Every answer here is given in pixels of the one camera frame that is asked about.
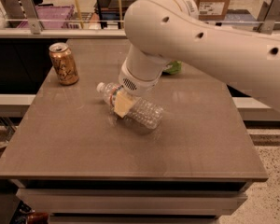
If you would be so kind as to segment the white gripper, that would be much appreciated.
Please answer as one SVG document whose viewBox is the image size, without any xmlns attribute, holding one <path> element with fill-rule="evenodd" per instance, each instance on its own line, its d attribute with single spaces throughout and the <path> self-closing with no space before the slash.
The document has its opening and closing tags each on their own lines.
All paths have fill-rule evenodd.
<svg viewBox="0 0 280 224">
<path fill-rule="evenodd" d="M 124 90 L 116 94 L 115 113 L 124 118 L 139 100 L 136 96 L 143 96 L 151 90 L 160 76 L 161 69 L 154 63 L 126 60 L 119 73 L 119 84 Z"/>
</svg>

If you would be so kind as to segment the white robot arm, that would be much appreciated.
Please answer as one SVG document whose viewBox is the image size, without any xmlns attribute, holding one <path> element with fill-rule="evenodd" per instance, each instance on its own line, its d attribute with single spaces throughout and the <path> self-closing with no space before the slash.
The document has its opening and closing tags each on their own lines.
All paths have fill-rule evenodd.
<svg viewBox="0 0 280 224">
<path fill-rule="evenodd" d="M 124 16 L 131 46 L 119 73 L 142 96 L 170 61 L 187 63 L 280 112 L 280 37 L 197 20 L 193 0 L 137 0 Z"/>
</svg>

